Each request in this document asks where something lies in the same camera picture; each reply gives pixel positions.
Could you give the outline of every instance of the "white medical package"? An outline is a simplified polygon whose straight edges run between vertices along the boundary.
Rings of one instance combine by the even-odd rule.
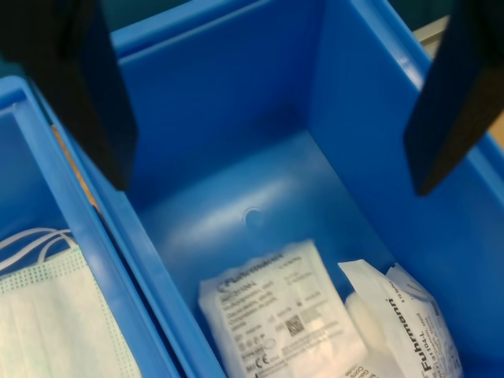
[[[404,269],[394,265],[385,276],[364,260],[339,266],[372,314],[372,321],[358,325],[370,354],[390,353],[407,378],[463,376],[435,299]],[[352,317],[356,324],[362,323]]]
[[[369,353],[342,378],[405,378],[387,347],[384,330],[356,292],[346,298],[345,307]]]
[[[203,281],[230,378],[336,378],[367,350],[311,241]]]

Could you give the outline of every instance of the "mask ear loop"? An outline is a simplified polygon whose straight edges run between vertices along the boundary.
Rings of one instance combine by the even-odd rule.
[[[10,238],[6,239],[6,240],[9,240],[9,243],[6,243],[6,240],[4,240],[3,242],[0,243],[0,248],[3,248],[4,246],[7,246],[9,245],[10,243],[13,243],[14,241],[26,236],[26,235],[30,235],[30,234],[33,234],[34,231],[32,230],[27,230],[26,233],[24,232],[20,232],[14,236],[11,236]],[[0,262],[0,271],[2,271],[3,269],[5,268],[8,268],[10,267],[12,264],[15,264],[16,262],[18,262],[21,258],[23,258],[24,256],[26,256],[27,254],[29,254],[34,248],[36,248],[37,246],[39,246],[40,244],[46,242],[47,240],[49,240],[50,238],[52,238],[53,236],[56,236],[56,235],[61,235],[63,233],[65,234],[69,234],[70,232],[72,232],[70,229],[66,229],[66,230],[60,230],[60,231],[54,231],[54,232],[51,232],[47,235],[44,235],[42,236],[41,238],[38,238],[37,240],[29,243],[27,246],[25,246],[23,249],[21,249],[19,252],[15,253],[13,256],[11,256],[10,258],[7,258],[5,259],[4,261]]]
[[[44,246],[44,248],[42,248],[42,250],[40,251],[39,260],[37,261],[37,263],[42,264],[46,260],[46,254],[47,254],[47,251],[49,250],[50,246],[52,246],[56,242],[63,240],[63,239],[66,240],[70,249],[77,246],[76,242],[72,238],[68,237],[67,235],[61,234],[61,236],[57,237],[56,239],[52,239],[50,242],[48,242],[48,244],[46,244]]]
[[[4,247],[8,246],[9,244],[12,244],[12,243],[16,242],[17,240],[24,238],[25,236],[35,234],[36,232],[56,232],[56,231],[57,231],[56,228],[42,228],[42,227],[40,227],[40,228],[30,228],[29,230],[18,232],[17,234],[12,235],[12,236],[8,237],[7,239],[2,240],[0,242],[0,250]]]

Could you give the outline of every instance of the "surgical face mask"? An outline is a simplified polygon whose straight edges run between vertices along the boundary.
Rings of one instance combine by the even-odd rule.
[[[0,279],[0,378],[141,377],[80,248],[68,236],[49,231],[0,269],[56,235],[67,240],[68,250],[43,262],[53,239],[42,249],[41,263]],[[0,248],[22,236],[0,242]]]

